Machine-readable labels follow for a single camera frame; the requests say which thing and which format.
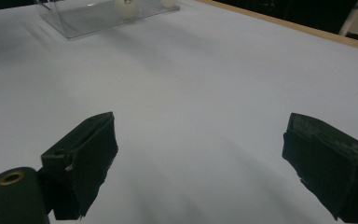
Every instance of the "transparent container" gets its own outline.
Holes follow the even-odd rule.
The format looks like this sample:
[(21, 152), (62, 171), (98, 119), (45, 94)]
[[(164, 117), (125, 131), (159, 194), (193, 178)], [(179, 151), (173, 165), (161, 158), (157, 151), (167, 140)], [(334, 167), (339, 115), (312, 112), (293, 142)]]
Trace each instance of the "transparent container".
[(179, 9), (180, 0), (34, 0), (39, 15), (68, 39)]

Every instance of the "brass ring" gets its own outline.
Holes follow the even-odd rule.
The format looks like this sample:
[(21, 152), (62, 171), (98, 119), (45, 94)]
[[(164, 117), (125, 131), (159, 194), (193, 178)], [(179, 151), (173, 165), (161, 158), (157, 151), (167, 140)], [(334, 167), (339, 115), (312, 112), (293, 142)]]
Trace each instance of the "brass ring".
[(6, 186), (14, 184), (24, 178), (23, 171), (14, 171), (0, 178), (0, 185)]

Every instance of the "white tabletop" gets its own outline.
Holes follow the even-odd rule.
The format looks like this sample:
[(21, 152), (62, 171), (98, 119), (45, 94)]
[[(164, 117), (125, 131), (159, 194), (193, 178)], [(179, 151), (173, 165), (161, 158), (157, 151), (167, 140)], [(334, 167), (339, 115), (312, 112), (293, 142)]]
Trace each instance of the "white tabletop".
[(191, 0), (76, 41), (0, 10), (0, 173), (111, 110), (119, 152), (81, 223), (336, 223), (282, 135), (297, 112), (358, 139), (358, 49)]

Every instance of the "white ball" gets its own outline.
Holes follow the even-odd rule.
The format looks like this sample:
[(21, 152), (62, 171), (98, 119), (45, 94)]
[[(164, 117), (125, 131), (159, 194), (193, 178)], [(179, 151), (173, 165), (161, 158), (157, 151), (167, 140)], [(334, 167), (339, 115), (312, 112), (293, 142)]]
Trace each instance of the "white ball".
[(137, 0), (115, 0), (116, 12), (122, 19), (128, 20), (138, 15)]
[(159, 2), (164, 7), (174, 7), (178, 3), (178, 0), (159, 0)]

